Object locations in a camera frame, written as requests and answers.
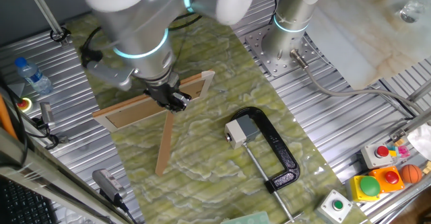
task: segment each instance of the red button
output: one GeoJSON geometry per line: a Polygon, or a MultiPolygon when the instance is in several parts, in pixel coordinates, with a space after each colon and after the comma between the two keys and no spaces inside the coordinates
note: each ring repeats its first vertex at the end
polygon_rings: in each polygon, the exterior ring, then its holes
{"type": "Polygon", "coordinates": [[[385,173],[385,180],[390,184],[396,184],[399,181],[399,176],[394,171],[388,171],[385,173]]]}
{"type": "Polygon", "coordinates": [[[380,146],[380,147],[377,147],[376,154],[381,157],[386,157],[389,155],[389,150],[387,147],[380,146]]]}
{"type": "Polygon", "coordinates": [[[27,105],[28,105],[28,103],[26,100],[22,100],[20,103],[17,103],[17,106],[19,108],[25,108],[25,107],[27,107],[27,105]]]}

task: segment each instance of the orange pole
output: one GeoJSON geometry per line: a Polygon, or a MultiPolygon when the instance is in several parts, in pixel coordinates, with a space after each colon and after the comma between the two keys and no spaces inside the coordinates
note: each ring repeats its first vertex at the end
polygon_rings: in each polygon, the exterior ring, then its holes
{"type": "Polygon", "coordinates": [[[15,130],[13,129],[11,118],[9,117],[9,113],[7,112],[5,101],[3,100],[3,96],[0,94],[0,120],[3,124],[3,128],[15,139],[18,140],[18,137],[15,134],[15,130]]]}

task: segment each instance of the green button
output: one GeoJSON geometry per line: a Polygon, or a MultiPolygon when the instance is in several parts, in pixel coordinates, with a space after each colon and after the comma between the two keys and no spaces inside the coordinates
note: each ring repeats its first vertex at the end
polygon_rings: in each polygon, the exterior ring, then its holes
{"type": "Polygon", "coordinates": [[[343,208],[343,203],[339,200],[336,200],[334,201],[333,206],[334,206],[334,209],[338,211],[343,208]]]}
{"type": "Polygon", "coordinates": [[[380,193],[380,184],[371,176],[365,176],[360,182],[361,190],[368,196],[376,196],[380,193]]]}

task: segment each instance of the bolt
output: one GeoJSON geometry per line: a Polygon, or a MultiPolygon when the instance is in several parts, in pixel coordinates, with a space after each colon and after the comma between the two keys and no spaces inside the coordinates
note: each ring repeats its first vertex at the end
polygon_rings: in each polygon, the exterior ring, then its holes
{"type": "Polygon", "coordinates": [[[226,134],[225,138],[226,138],[227,141],[231,141],[232,140],[232,137],[230,137],[229,133],[226,134]]]}

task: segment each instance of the marble-patterned surface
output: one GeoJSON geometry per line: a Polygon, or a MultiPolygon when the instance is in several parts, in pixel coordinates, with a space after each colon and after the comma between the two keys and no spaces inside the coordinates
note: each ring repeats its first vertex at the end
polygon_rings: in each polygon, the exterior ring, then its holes
{"type": "MultiPolygon", "coordinates": [[[[87,15],[67,26],[78,47],[97,22],[87,15]]],[[[165,115],[111,133],[146,221],[220,223],[257,211],[267,211],[272,223],[287,220],[246,151],[233,150],[224,139],[224,125],[230,117],[240,108],[256,106],[268,115],[300,164],[299,180],[280,190],[281,197],[292,213],[305,212],[298,218],[300,223],[323,223],[313,209],[331,189],[345,194],[345,188],[232,30],[205,18],[170,33],[170,39],[177,55],[182,49],[174,66],[181,78],[208,69],[215,71],[215,77],[205,99],[193,101],[187,110],[175,114],[172,154],[162,177],[154,170],[165,115]]],[[[99,42],[106,41],[101,37],[99,42]]],[[[104,55],[105,63],[121,66],[112,51],[104,55]]],[[[88,79],[101,108],[142,90],[141,85],[134,85],[131,91],[122,92],[91,75],[88,79]]],[[[282,170],[261,135],[249,147],[268,176],[282,170]]],[[[363,220],[365,215],[354,205],[345,223],[363,220]]]]}
{"type": "Polygon", "coordinates": [[[320,0],[307,34],[354,89],[389,79],[431,56],[431,0],[415,23],[399,11],[411,0],[320,0]]]}

